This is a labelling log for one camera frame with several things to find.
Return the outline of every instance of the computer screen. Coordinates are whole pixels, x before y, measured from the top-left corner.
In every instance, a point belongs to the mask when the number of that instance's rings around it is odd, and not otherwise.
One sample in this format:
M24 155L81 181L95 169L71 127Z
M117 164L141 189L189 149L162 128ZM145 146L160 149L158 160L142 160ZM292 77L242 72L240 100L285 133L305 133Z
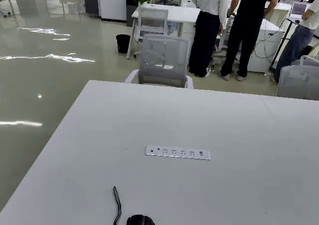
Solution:
M307 4L305 3L294 3L291 10L291 14L303 15L306 11Z

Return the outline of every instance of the jeans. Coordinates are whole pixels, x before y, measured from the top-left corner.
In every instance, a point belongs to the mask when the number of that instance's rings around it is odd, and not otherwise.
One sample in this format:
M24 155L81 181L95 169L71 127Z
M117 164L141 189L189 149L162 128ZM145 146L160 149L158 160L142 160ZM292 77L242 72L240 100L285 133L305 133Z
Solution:
M315 30L303 27L301 25L297 26L295 32L291 36L279 58L274 74L276 82L279 82L281 69L283 67L290 66L292 62L299 59L299 55L302 50L311 42L314 31Z
M213 54L216 37L220 29L219 16L199 12L196 31L189 57L189 72L204 77Z
M228 39L226 61L220 72L223 77L231 74L240 43L242 43L242 46L239 71L237 73L241 77L247 76L247 67L250 55L256 45L262 20L262 18L247 19L240 18L238 16L235 17Z

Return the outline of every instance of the black strap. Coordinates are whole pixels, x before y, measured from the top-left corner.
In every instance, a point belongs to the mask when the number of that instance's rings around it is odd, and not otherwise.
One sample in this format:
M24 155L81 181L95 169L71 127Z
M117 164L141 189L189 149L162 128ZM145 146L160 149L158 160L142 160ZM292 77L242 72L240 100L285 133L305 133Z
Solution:
M122 206L121 206L121 201L120 201L120 198L119 198L118 190L116 189L115 186L113 187L113 193L114 193L114 197L115 197L116 203L118 205L118 215L114 219L114 223L113 223L113 225L116 225L118 220L119 220L119 218L120 218L120 216L121 216L121 214L122 214Z

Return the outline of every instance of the power strip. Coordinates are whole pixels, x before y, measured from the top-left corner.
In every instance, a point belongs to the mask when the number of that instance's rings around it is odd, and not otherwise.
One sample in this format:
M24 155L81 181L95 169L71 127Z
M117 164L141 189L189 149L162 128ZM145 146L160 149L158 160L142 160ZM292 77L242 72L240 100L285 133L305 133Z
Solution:
M147 145L145 147L145 155L210 160L210 152L208 150L154 145Z

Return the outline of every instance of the man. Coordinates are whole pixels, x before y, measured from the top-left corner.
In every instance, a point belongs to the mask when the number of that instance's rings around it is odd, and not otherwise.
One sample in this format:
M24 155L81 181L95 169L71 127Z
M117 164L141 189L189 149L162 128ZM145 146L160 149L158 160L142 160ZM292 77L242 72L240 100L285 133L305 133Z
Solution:
M302 21L290 37L283 50L271 80L277 83L280 78L280 71L283 67L290 66L293 61L299 58L302 50L311 42L315 29L319 26L319 0L315 0L302 16Z
M192 0L200 9L189 57L189 72L208 77L208 64L219 31L226 27L228 0Z
M237 80L242 81L247 76L249 58L254 50L263 17L273 10L278 2L278 0L269 0L270 4L265 10L266 1L241 0L229 35L226 61L220 72L224 80L230 79L240 43L242 48ZM232 0L228 16L233 14L238 2L239 0Z

